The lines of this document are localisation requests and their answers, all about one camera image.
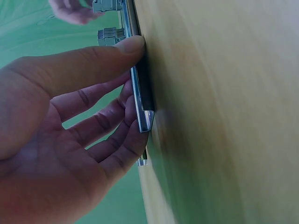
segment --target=fingernail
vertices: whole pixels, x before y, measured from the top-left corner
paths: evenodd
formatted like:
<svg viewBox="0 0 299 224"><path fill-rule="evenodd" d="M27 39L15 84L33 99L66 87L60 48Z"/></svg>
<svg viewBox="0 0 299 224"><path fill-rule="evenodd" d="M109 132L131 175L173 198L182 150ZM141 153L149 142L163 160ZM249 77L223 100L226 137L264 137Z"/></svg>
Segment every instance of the fingernail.
<svg viewBox="0 0 299 224"><path fill-rule="evenodd" d="M140 51L144 47L144 38L142 36L132 36L130 38L124 39L118 42L115 47L117 47L124 54L131 54Z"/></svg>

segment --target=green background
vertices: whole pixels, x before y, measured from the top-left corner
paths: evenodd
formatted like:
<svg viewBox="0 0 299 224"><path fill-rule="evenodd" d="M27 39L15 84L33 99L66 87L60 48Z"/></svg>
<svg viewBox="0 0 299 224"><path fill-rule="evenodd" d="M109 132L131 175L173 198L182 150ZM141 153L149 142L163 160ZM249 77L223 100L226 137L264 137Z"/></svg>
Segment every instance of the green background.
<svg viewBox="0 0 299 224"><path fill-rule="evenodd" d="M47 0L0 1L0 67L21 56L41 56L97 45L97 30L118 26L117 13L106 13L85 26L56 19ZM117 89L95 107L64 123L69 127L94 114L115 98ZM96 209L76 224L145 224L138 170L133 166Z"/></svg>

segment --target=metal clip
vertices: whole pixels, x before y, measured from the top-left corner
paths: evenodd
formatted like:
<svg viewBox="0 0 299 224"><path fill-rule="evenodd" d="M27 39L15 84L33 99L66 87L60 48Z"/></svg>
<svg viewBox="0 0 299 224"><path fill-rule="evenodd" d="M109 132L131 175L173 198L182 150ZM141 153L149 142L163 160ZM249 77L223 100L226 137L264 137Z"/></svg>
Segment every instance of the metal clip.
<svg viewBox="0 0 299 224"><path fill-rule="evenodd" d="M106 11L120 11L122 10L122 0L94 0L93 12L103 13Z"/></svg>
<svg viewBox="0 0 299 224"><path fill-rule="evenodd" d="M100 46L113 46L125 38L124 28L111 27L98 31L98 44Z"/></svg>

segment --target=wooden board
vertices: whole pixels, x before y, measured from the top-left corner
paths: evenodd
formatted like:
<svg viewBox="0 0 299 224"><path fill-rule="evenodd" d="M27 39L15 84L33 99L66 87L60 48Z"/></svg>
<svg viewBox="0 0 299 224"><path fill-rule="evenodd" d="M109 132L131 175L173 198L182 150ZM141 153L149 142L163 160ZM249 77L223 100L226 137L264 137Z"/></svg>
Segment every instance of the wooden board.
<svg viewBox="0 0 299 224"><path fill-rule="evenodd" d="M299 223L299 2L135 5L157 105L149 223Z"/></svg>

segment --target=hand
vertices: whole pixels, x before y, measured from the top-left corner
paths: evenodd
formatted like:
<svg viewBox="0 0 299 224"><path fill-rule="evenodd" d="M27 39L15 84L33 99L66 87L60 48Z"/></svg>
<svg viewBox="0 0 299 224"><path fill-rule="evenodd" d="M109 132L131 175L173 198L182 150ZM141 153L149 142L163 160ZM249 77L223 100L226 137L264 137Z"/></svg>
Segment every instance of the hand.
<svg viewBox="0 0 299 224"><path fill-rule="evenodd" d="M93 6L92 0L85 0L85 2L88 6ZM93 13L91 8L82 6L79 0L49 0L49 3L57 18L72 24L84 25L103 15L103 13Z"/></svg>
<svg viewBox="0 0 299 224"><path fill-rule="evenodd" d="M116 47L21 58L0 70L1 224L73 223L141 156L148 135L139 133L126 71L143 45L135 36ZM62 127L122 84L105 109Z"/></svg>

